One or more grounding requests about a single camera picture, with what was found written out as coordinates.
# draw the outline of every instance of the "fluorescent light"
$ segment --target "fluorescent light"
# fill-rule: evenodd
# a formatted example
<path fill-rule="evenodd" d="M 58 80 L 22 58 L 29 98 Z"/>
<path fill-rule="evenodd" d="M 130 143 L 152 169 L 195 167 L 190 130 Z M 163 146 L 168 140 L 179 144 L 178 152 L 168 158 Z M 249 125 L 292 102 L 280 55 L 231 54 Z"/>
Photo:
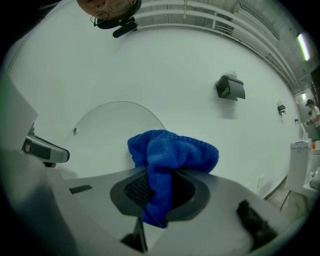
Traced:
<path fill-rule="evenodd" d="M 298 41 L 300 43 L 300 46 L 301 46 L 305 61 L 310 60 L 310 55 L 309 55 L 309 52 L 308 52 L 308 49 L 307 49 L 307 44 L 306 44 L 305 38 L 304 38 L 304 36 L 302 34 L 300 34 L 298 36 Z"/>

